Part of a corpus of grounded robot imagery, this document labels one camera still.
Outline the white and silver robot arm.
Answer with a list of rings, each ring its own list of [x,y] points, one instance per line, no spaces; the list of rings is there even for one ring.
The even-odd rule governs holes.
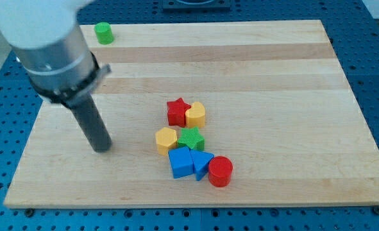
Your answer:
[[[92,0],[0,0],[0,31],[35,91],[67,107],[90,97],[109,65],[99,66],[76,15]]]

